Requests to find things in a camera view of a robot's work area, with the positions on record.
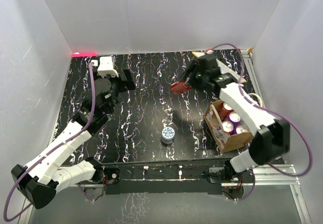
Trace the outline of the red cola can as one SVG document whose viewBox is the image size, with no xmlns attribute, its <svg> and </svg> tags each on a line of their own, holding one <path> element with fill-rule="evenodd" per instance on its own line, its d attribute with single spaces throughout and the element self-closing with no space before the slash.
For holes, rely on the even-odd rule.
<svg viewBox="0 0 323 224">
<path fill-rule="evenodd" d="M 226 119 L 227 115 L 229 115 L 233 111 L 234 110 L 232 109 L 231 106 L 229 106 L 226 102 L 223 102 L 219 111 L 219 116 L 223 121 Z"/>
<path fill-rule="evenodd" d="M 170 91 L 173 95 L 181 95 L 190 91 L 192 88 L 186 85 L 183 81 L 177 81 L 170 85 Z"/>
</svg>

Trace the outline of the canvas tote bag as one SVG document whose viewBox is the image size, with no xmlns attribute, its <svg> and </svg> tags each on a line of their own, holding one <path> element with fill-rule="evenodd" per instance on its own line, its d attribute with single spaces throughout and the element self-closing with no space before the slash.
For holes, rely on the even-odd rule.
<svg viewBox="0 0 323 224">
<path fill-rule="evenodd" d="M 222 103 L 222 100 L 211 101 L 208 104 L 208 108 L 204 113 L 203 118 L 211 132 L 213 139 L 216 142 L 217 147 L 219 148 L 220 153 L 226 153 L 247 146 L 253 139 L 253 135 L 249 127 L 242 120 L 242 117 L 240 125 L 246 126 L 249 129 L 248 133 L 235 134 L 236 126 L 234 127 L 234 132 L 232 135 L 218 129 L 219 125 L 222 125 L 223 121 L 227 121 L 227 118 L 222 121 L 219 116 Z"/>
</svg>

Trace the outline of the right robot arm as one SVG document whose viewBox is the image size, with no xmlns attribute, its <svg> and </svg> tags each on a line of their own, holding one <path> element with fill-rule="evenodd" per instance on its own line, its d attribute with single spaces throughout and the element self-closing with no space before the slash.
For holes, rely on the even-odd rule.
<svg viewBox="0 0 323 224">
<path fill-rule="evenodd" d="M 245 93 L 243 78 L 232 70 L 223 73 L 219 62 L 214 55 L 194 59 L 183 73 L 182 81 L 193 89 L 214 93 L 228 103 L 251 131 L 253 139 L 249 148 L 225 166 L 226 178 L 236 182 L 244 171 L 267 164 L 290 150 L 290 124 L 261 109 Z"/>
</svg>

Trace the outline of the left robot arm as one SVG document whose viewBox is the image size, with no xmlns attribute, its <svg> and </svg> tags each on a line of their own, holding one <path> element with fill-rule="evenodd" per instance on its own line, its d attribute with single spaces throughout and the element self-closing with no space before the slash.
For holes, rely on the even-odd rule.
<svg viewBox="0 0 323 224">
<path fill-rule="evenodd" d="M 99 183 L 104 178 L 103 165 L 94 157 L 70 167 L 62 164 L 107 123 L 108 115 L 119 102 L 119 94 L 136 86 L 128 68 L 123 68 L 116 77 L 100 77 L 93 71 L 90 75 L 92 95 L 82 101 L 65 129 L 38 157 L 11 170 L 17 189 L 36 209 L 47 206 L 56 193 L 71 185 L 82 181 Z"/>
</svg>

